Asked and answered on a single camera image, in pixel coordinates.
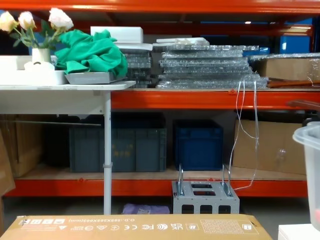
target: blue plastic crate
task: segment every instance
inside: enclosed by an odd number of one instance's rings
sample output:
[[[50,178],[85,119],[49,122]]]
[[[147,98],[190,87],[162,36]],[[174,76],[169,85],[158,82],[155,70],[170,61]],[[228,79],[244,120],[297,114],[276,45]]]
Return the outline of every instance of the blue plastic crate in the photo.
[[[223,129],[211,120],[175,124],[175,166],[185,171],[222,168]]]

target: shelving unit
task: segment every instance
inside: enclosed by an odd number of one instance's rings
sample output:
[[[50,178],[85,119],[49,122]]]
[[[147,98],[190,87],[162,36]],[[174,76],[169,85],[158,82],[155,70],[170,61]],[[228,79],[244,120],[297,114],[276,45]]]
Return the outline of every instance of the shelving unit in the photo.
[[[74,20],[75,27],[84,31],[88,31],[90,26],[141,26],[146,34],[309,36],[311,47],[314,42],[312,25],[290,25],[285,22],[296,22],[320,15],[320,4],[316,0],[163,0],[156,4],[150,0],[2,0],[0,2],[0,9],[32,11],[40,19],[48,18],[48,10],[51,7],[67,11]],[[252,21],[252,24],[200,24],[201,21]],[[112,108],[122,110],[232,110],[236,108],[236,97],[237,93],[234,90],[216,89],[212,91],[134,89],[111,94]],[[253,99],[254,93],[247,91],[244,109],[253,108]],[[320,102],[320,92],[285,89],[257,93],[257,106],[260,110],[293,110],[296,108],[287,106],[287,103],[293,100]],[[90,109],[90,106],[87,108],[88,113],[99,112],[98,107]],[[252,170],[247,169],[238,176],[237,173],[239,172],[234,169],[232,173],[234,180],[231,181],[234,188],[249,184]],[[175,174],[176,172],[170,169],[156,174],[115,173],[112,179],[112,195],[171,196],[171,180],[176,178]],[[188,179],[204,180],[218,180],[221,175],[219,172],[188,174]],[[104,184],[99,173],[75,174],[69,173],[66,169],[57,172],[42,168],[16,179],[15,183],[16,189],[7,196],[102,196]],[[247,197],[305,197],[307,184],[303,175],[261,171],[252,187],[239,190],[237,194]]]

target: storage bin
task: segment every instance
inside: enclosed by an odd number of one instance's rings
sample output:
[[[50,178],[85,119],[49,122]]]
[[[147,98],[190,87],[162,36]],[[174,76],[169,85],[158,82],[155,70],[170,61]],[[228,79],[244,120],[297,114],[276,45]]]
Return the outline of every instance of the storage bin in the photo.
[[[183,120],[174,126],[175,166],[185,171],[222,168],[223,129],[211,120]]]
[[[304,145],[310,220],[320,231],[320,122],[297,129],[293,139]]]
[[[72,127],[69,137],[71,171],[103,172],[104,129]],[[166,129],[114,128],[111,139],[113,172],[161,172],[166,169]]]

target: white cable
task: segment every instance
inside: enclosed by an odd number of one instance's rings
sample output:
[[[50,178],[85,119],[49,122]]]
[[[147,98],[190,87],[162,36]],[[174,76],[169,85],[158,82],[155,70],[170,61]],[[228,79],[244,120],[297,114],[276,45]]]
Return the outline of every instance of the white cable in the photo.
[[[241,129],[243,130],[244,133],[246,133],[249,137],[254,138],[255,139],[255,161],[256,161],[256,167],[252,176],[252,179],[250,181],[250,184],[247,186],[242,186],[242,187],[238,187],[235,188],[234,190],[239,190],[239,189],[245,189],[245,188],[249,188],[252,186],[255,177],[256,177],[256,173],[257,173],[257,169],[258,169],[258,146],[259,146],[259,123],[258,123],[258,109],[257,109],[257,82],[254,81],[254,97],[253,97],[253,107],[254,107],[254,118],[255,118],[255,137],[252,137],[250,134],[248,134],[242,124],[241,124],[241,114],[242,114],[242,110],[244,107],[244,102],[245,102],[245,93],[246,93],[246,86],[245,86],[245,80],[243,80],[243,96],[242,96],[242,104],[241,104],[241,108],[240,108],[240,113],[238,111],[238,98],[239,98],[239,92],[240,92],[240,88],[241,88],[241,81],[239,81],[239,86],[238,86],[238,92],[236,95],[236,100],[235,100],[235,109],[236,109],[236,113],[238,116],[238,128],[236,131],[236,137],[234,140],[234,144],[232,146],[232,150],[231,150],[231,154],[230,154],[230,160],[229,160],[229,169],[231,169],[231,162],[232,162],[232,156],[235,150],[235,146],[237,144],[237,140],[238,140],[238,136],[239,136],[239,130],[240,130],[240,126]]]

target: white plastic bin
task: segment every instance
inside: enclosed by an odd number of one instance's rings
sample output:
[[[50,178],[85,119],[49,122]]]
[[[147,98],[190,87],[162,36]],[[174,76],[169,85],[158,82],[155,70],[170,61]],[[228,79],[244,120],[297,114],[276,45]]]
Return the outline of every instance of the white plastic bin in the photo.
[[[293,139],[304,145],[310,219],[320,231],[320,122],[310,122],[297,129]]]

